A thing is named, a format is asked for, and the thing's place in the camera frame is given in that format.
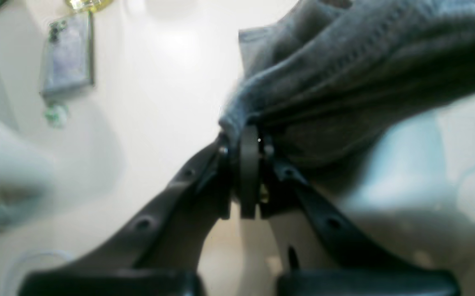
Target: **black plastic arm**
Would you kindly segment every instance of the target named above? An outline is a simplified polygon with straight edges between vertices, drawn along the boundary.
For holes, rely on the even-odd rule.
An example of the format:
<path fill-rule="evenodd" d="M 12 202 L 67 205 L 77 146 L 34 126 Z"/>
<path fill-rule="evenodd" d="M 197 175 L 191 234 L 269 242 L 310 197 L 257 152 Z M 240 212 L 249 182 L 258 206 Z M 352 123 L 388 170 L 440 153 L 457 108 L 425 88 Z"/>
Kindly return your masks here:
<path fill-rule="evenodd" d="M 117 234 L 80 260 L 35 272 L 20 296 L 203 295 L 196 269 L 206 235 L 228 216 L 231 179 L 216 141 Z"/>
<path fill-rule="evenodd" d="M 458 296 L 446 271 L 412 266 L 379 247 L 283 159 L 266 161 L 269 219 L 286 273 L 279 296 Z"/>

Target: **gray fabric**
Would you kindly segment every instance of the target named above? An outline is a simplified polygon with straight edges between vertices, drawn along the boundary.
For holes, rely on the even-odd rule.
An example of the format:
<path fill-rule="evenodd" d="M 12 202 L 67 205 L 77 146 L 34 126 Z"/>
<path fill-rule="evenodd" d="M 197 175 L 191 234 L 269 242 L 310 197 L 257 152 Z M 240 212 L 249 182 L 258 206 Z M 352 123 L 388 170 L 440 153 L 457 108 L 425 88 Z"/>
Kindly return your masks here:
<path fill-rule="evenodd" d="M 245 77 L 219 123 L 236 145 L 255 118 L 303 168 L 475 92 L 475 0 L 301 0 L 240 46 Z"/>

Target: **light blue cloth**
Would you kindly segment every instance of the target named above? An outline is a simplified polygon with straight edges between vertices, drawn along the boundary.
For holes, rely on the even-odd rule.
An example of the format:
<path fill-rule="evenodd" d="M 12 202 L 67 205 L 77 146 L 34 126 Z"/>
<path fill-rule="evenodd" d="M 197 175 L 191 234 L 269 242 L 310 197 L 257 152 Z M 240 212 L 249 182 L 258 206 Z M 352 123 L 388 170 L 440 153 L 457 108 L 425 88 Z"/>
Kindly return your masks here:
<path fill-rule="evenodd" d="M 219 123 L 234 146 L 260 123 L 301 168 L 475 92 L 475 0 L 301 0 L 240 45 L 245 77 Z"/>

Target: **yellow object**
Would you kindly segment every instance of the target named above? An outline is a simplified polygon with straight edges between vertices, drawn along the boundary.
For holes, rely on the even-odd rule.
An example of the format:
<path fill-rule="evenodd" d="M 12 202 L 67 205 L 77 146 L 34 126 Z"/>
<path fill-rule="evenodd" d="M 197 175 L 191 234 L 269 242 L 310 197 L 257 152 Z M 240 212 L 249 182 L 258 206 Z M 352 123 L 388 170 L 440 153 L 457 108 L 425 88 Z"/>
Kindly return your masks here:
<path fill-rule="evenodd" d="M 65 0 L 75 12 L 97 12 L 112 3 L 113 0 Z"/>

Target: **white countertop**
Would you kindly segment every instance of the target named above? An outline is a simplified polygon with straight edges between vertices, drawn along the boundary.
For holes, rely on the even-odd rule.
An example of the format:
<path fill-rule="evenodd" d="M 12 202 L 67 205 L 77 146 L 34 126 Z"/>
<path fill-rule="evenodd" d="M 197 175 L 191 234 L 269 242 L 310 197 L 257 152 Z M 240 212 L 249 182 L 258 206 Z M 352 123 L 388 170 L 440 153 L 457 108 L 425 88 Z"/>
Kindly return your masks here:
<path fill-rule="evenodd" d="M 18 257 L 31 250 L 63 250 L 76 257 L 91 251 L 211 142 L 220 109 L 242 75 L 238 30 L 273 23 L 295 2 L 115 0 L 95 15 L 97 86 L 67 102 L 71 117 L 60 130 L 48 127 L 42 115 L 38 81 L 48 23 L 66 15 L 67 8 L 62 0 L 10 0 L 0 11 L 0 74 L 21 134 L 57 161 L 57 182 L 50 194 L 30 202 L 27 219 L 0 234 L 0 294 Z M 419 247 L 411 259 L 457 270 L 465 295 L 474 296 L 475 99 L 433 116 L 443 141 L 441 174 L 459 184 L 451 195 L 459 213 L 440 211 L 450 216 L 442 219 L 446 234 L 430 234 L 435 220 L 423 225 L 422 233 L 425 240 L 456 247 L 447 250 L 441 266 L 430 266 L 441 261 L 429 256 L 443 255 L 444 243 Z M 366 202 L 381 209 L 381 201 Z M 356 207 L 340 207 L 356 214 Z M 461 216 L 464 226 L 454 223 Z M 410 228 L 406 222 L 397 227 Z M 400 244 L 385 242 L 386 235 L 399 231 L 361 228 L 409 258 Z M 279 271 L 276 256 L 268 225 L 240 222 L 234 208 L 233 218 L 218 223 L 207 238 L 200 274 L 210 295 L 262 296 Z"/>

